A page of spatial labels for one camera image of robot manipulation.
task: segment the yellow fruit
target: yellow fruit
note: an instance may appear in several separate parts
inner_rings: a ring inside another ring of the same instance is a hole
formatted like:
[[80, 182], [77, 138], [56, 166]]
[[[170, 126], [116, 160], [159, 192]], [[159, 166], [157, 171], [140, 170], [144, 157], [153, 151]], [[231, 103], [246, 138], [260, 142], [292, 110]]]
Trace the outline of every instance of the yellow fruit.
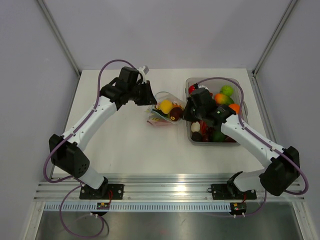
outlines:
[[168, 99], [163, 100], [159, 104], [159, 109], [164, 113], [164, 114], [169, 114], [171, 109], [174, 107], [173, 103], [169, 101]]

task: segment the gray wall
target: gray wall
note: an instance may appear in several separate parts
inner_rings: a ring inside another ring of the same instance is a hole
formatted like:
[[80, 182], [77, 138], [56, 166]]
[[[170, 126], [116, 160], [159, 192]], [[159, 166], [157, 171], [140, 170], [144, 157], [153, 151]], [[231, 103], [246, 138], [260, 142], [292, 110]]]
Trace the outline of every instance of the gray wall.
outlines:
[[81, 69], [117, 58], [153, 69], [252, 69], [289, 0], [45, 2]]
[[280, 143], [300, 151], [306, 200], [320, 229], [320, 1], [300, 1], [258, 80]]
[[21, 237], [76, 75], [33, 0], [0, 0], [0, 232]]

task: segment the metal frame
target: metal frame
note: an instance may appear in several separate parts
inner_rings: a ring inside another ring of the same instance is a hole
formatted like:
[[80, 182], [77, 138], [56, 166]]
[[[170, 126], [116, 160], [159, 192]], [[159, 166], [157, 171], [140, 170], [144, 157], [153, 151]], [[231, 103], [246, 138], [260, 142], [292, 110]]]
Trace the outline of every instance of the metal frame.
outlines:
[[275, 42], [277, 41], [280, 33], [282, 32], [284, 26], [287, 23], [287, 20], [289, 19], [291, 13], [293, 12], [293, 10], [295, 9], [295, 6], [297, 5], [297, 3], [299, 2], [299, 0], [291, 0], [288, 4], [288, 6], [286, 7], [278, 25], [276, 26], [269, 42], [267, 43], [261, 57], [259, 58], [256, 66], [254, 67], [253, 70], [253, 75], [256, 77], [259, 70], [261, 69], [261, 66], [263, 65], [263, 63], [265, 62], [267, 56], [269, 55], [269, 53], [271, 52]]
[[[68, 46], [66, 45], [53, 17], [43, 0], [35, 0], [52, 29], [54, 36], [60, 44], [65, 56], [70, 62], [72, 68], [80, 79], [81, 70], [79, 69], [76, 61], [74, 60]], [[265, 105], [265, 101], [257, 81], [257, 74], [261, 69], [263, 63], [268, 57], [269, 53], [273, 49], [273, 46], [282, 32], [286, 22], [292, 14], [295, 6], [299, 0], [291, 0], [285, 9], [276, 29], [274, 30], [270, 40], [267, 43], [261, 57], [259, 58], [253, 71], [249, 71], [248, 75], [251, 81], [251, 86], [257, 101], [258, 109], [262, 118], [263, 126], [266, 130], [267, 137], [274, 142], [277, 142], [277, 136], [272, 128], [271, 120], [268, 116], [268, 110]], [[214, 201], [212, 200], [211, 193], [207, 192], [207, 189], [212, 183], [225, 182], [231, 175], [229, 174], [166, 174], [166, 175], [127, 175], [127, 174], [106, 174], [105, 175], [112, 183], [125, 184], [125, 190], [123, 200], [114, 201], [115, 205], [130, 205], [135, 206], [139, 203], [145, 205], [152, 204], [153, 206], [165, 205], [173, 206], [175, 203], [183, 203], [184, 206], [205, 205], [212, 204], [226, 204], [228, 201]], [[42, 217], [42, 213], [46, 207], [46, 202], [60, 202], [68, 191], [73, 189], [78, 182], [70, 180], [55, 184], [54, 186], [47, 182], [40, 182], [37, 192], [33, 201], [33, 212], [29, 220], [28, 228], [26, 229], [24, 239], [35, 239], [38, 232], [38, 227]], [[299, 182], [295, 182], [289, 188], [291, 191], [301, 191], [302, 186]], [[68, 198], [66, 204], [69, 206], [83, 206], [96, 204], [98, 201], [79, 200], [79, 189], [74, 191]], [[263, 199], [263, 191], [257, 192], [257, 200], [259, 202]], [[292, 202], [292, 206], [295, 211], [295, 215], [302, 232], [304, 239], [318, 239], [315, 227], [312, 224], [309, 209], [304, 202], [303, 196], [292, 196], [284, 194], [281, 197], [275, 197], [270, 194], [267, 196], [268, 202]]]
[[[46, 202], [44, 211], [56, 212], [61, 202]], [[132, 212], [132, 213], [221, 213], [231, 212], [227, 202], [117, 202], [113, 201], [108, 210], [98, 208], [97, 202], [65, 202], [62, 212]]]
[[[257, 105], [261, 113], [262, 122], [264, 124], [267, 136], [277, 141], [272, 124], [268, 116], [263, 96], [259, 88], [257, 79], [253, 76], [252, 71], [248, 72], [253, 92], [255, 94]], [[123, 200], [115, 200], [117, 205], [135, 206], [138, 203], [152, 203], [153, 206], [172, 206], [175, 203], [184, 203], [187, 208], [194, 205], [205, 204], [225, 204], [228, 201], [213, 200], [211, 193], [207, 189], [213, 183], [225, 183], [231, 176], [230, 174], [162, 174], [162, 175], [129, 175], [129, 174], [105, 174], [110, 183], [125, 184]], [[45, 208], [46, 202], [61, 202], [67, 192], [75, 188], [79, 183], [74, 179], [56, 184], [40, 182], [34, 196], [34, 208], [29, 228], [27, 229], [25, 239], [29, 236], [36, 236], [41, 219], [41, 215]], [[289, 188], [291, 191], [301, 191], [302, 185], [295, 182]], [[66, 204], [68, 205], [90, 205], [99, 202], [98, 200], [79, 200], [79, 191], [77, 189], [70, 194]], [[257, 192], [257, 200], [250, 202], [261, 202], [264, 197], [264, 191]], [[303, 196], [293, 196], [283, 194], [281, 197], [267, 195], [267, 202], [292, 202], [295, 215], [304, 239], [318, 239], [311, 217], [307, 211], [305, 199]]]
[[59, 45], [62, 48], [63, 53], [65, 54], [65, 57], [67, 58], [67, 60], [69, 61], [69, 63], [71, 64], [75, 74], [77, 75], [78, 79], [80, 79], [81, 76], [81, 70], [79, 69], [74, 57], [72, 56], [64, 38], [62, 37], [57, 24], [55, 23], [55, 20], [47, 6], [47, 4], [43, 1], [43, 0], [35, 0], [35, 2], [38, 4], [38, 6], [40, 7], [49, 27], [52, 30], [53, 35], [55, 36], [55, 38], [57, 39]]

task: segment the green fruit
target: green fruit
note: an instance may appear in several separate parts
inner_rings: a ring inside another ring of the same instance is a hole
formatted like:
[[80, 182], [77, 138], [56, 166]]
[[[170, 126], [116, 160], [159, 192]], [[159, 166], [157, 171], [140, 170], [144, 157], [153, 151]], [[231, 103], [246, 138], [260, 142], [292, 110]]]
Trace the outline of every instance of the green fruit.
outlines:
[[212, 134], [212, 142], [214, 143], [222, 143], [226, 139], [226, 135], [224, 135], [220, 131], [214, 131]]
[[226, 105], [230, 105], [230, 104], [234, 104], [235, 102], [232, 100], [232, 98], [231, 97], [228, 97], [228, 99], [227, 99], [227, 103], [226, 103]]
[[231, 86], [225, 85], [221, 88], [220, 93], [230, 97], [234, 93], [234, 89]]

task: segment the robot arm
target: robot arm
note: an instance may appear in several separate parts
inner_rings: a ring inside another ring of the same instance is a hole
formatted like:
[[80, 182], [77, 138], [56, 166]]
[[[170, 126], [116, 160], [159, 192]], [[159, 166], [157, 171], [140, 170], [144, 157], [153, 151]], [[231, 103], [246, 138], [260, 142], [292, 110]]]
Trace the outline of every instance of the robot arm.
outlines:
[[[233, 197], [248, 190], [262, 189], [279, 196], [300, 175], [290, 163], [275, 151], [284, 153], [299, 166], [299, 152], [294, 147], [285, 149], [256, 132], [243, 120], [242, 126], [236, 112], [227, 105], [217, 106], [205, 88], [198, 88], [192, 92], [188, 98], [183, 119], [190, 122], [199, 120], [206, 122], [209, 127], [213, 127], [216, 131], [221, 131], [236, 140], [253, 154], [264, 167], [262, 170], [238, 172], [233, 175], [227, 182], [227, 189]], [[267, 142], [271, 149], [266, 147], [257, 137]]]
[[[92, 189], [100, 189], [103, 192], [101, 188], [105, 190], [108, 180], [90, 166], [90, 161], [83, 151], [100, 126], [128, 101], [132, 100], [138, 106], [157, 104], [150, 82], [145, 78], [148, 71], [146, 66], [139, 69], [123, 67], [119, 77], [113, 79], [100, 90], [96, 108], [93, 104], [87, 113], [62, 136], [54, 134], [50, 138], [49, 147], [50, 151], [53, 151], [60, 142], [77, 130], [52, 155], [51, 162]], [[91, 116], [82, 124], [92, 111]]]

